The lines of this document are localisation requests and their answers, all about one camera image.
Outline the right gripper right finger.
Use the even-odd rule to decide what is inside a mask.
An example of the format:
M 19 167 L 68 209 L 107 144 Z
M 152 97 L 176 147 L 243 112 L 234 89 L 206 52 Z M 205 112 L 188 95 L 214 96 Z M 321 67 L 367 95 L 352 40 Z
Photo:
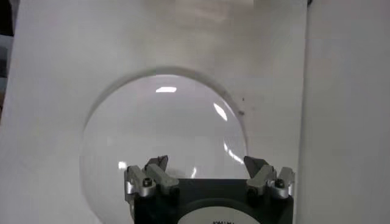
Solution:
M 244 165 L 250 176 L 246 180 L 247 194 L 261 197 L 269 193 L 272 198 L 284 200 L 294 195 L 295 172 L 290 167 L 282 167 L 277 172 L 266 160 L 244 157 Z

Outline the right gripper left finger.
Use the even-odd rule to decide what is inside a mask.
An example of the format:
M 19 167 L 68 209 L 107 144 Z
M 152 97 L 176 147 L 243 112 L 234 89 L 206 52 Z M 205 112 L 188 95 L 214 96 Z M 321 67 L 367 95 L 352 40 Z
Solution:
M 151 158 L 141 169 L 137 165 L 128 166 L 124 171 L 124 198 L 130 203 L 136 196 L 151 198 L 157 188 L 163 195 L 176 195 L 179 180 L 169 176 L 165 171 L 169 158 L 167 155 Z

